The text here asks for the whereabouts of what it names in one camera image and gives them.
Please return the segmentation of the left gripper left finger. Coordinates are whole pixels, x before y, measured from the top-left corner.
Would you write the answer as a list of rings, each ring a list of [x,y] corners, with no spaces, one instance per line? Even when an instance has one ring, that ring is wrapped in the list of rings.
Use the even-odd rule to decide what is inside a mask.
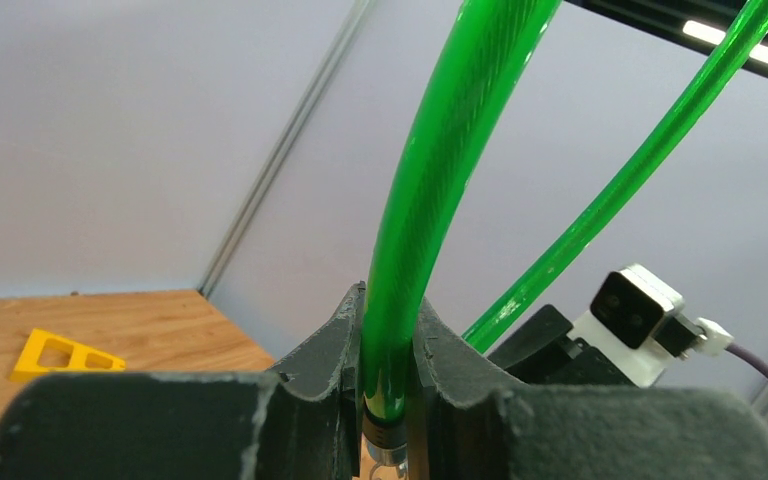
[[[0,479],[349,479],[366,288],[262,372],[51,374],[0,417]]]

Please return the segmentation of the green cable lock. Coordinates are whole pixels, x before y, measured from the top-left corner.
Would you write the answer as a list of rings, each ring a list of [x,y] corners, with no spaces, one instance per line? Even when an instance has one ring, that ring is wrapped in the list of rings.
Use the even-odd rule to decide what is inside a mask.
[[[364,433],[380,465],[404,462],[408,361],[443,240],[555,1],[466,1],[433,70],[380,223],[361,333]],[[768,34],[768,1],[749,1],[655,129],[601,192],[467,331],[486,351],[649,180]]]

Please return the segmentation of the silver keys of green lock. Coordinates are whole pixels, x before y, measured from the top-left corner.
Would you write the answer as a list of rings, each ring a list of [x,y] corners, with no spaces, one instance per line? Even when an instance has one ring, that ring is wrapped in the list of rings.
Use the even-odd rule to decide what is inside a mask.
[[[375,462],[365,476],[368,480],[408,480],[408,467],[406,463],[398,465],[385,465]]]

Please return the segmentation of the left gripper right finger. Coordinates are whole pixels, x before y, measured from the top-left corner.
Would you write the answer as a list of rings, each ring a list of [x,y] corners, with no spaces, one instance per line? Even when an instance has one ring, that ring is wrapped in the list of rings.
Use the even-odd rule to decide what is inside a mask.
[[[421,306],[414,479],[768,479],[768,430],[733,394],[528,385]]]

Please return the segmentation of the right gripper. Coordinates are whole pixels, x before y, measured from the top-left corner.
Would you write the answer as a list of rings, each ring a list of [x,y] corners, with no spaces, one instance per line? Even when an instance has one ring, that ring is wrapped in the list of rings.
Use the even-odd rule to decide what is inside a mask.
[[[573,324],[547,304],[488,355],[488,359],[530,385],[631,386],[597,347],[570,337]]]

